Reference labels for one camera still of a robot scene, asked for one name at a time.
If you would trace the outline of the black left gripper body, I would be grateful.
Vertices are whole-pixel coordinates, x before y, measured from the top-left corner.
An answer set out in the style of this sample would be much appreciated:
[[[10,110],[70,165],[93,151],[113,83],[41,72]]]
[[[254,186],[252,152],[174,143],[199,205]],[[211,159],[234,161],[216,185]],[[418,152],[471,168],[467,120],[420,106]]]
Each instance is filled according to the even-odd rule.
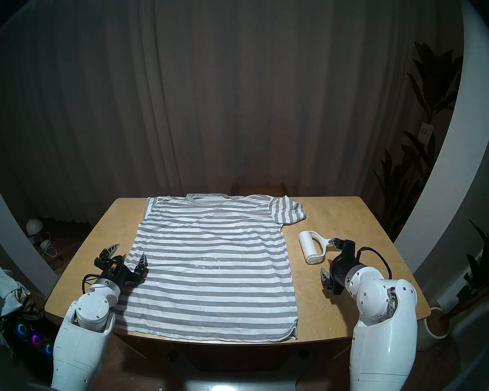
[[[131,271],[124,263],[124,257],[112,258],[95,258],[95,267],[99,268],[102,273],[98,281],[103,280],[105,284],[115,284],[118,288],[123,288],[125,284],[141,284],[145,281],[145,272]]]

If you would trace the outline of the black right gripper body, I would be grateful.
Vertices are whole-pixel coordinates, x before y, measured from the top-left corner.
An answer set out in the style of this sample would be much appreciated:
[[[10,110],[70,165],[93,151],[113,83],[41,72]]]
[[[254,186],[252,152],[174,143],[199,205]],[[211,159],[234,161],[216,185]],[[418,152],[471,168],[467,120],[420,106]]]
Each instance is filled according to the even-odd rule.
[[[360,262],[362,249],[356,251],[352,240],[344,240],[344,248],[337,248],[340,254],[331,262],[329,273],[332,278],[332,294],[341,294],[352,280],[353,275],[365,265]]]

